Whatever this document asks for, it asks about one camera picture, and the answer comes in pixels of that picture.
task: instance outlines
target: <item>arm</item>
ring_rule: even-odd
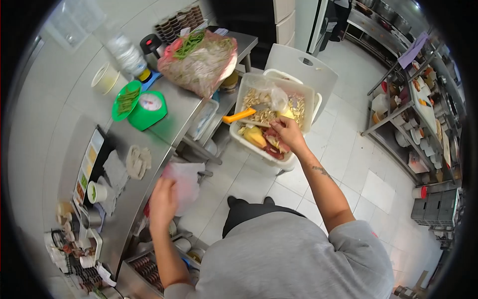
[[[191,284],[185,263],[171,242],[168,226],[176,213],[174,180],[160,178],[150,198],[150,232],[156,254],[159,278],[163,287],[178,283]]]
[[[347,199],[305,144],[297,123],[293,119],[281,116],[273,120],[271,126],[299,159],[327,231],[354,221]]]

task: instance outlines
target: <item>black shoe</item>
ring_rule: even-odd
[[[263,203],[275,205],[274,200],[273,200],[272,197],[270,197],[270,196],[266,196],[266,198],[264,198],[264,202],[263,202]]]
[[[228,197],[228,206],[229,206],[230,208],[232,208],[232,206],[235,206],[235,205],[237,205],[237,204],[240,203],[240,202],[242,202],[242,203],[248,203],[247,201],[245,201],[245,200],[243,200],[243,199],[237,199],[237,198],[235,198],[235,197],[232,196],[232,195]]]

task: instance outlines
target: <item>hand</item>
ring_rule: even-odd
[[[293,153],[297,154],[308,148],[299,125],[292,118],[280,116],[269,124],[279,133],[282,140],[291,148]]]
[[[150,206],[150,231],[168,231],[177,209],[176,181],[160,177],[152,191]]]

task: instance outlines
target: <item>green beans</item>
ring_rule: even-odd
[[[120,95],[116,102],[118,103],[118,110],[116,111],[117,114],[122,114],[131,110],[134,100],[140,94],[140,89],[129,91],[126,88],[126,93]]]
[[[183,44],[181,45],[181,47],[179,47],[179,49],[176,50],[173,57],[179,60],[183,60],[189,55],[189,53],[191,53],[196,48],[196,46],[201,41],[203,41],[203,38],[204,31],[201,30],[197,33],[192,32],[185,40],[183,40]]]

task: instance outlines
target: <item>pink plastic bag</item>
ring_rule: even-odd
[[[173,57],[186,37],[166,47],[164,56],[158,60],[158,71],[174,84],[210,99],[226,67],[237,56],[237,41],[204,30],[203,40],[186,58]]]
[[[191,204],[199,196],[199,184],[197,183],[197,173],[204,171],[204,163],[173,163],[166,165],[161,177],[172,178],[176,180],[176,198],[178,209],[176,216],[183,216]]]

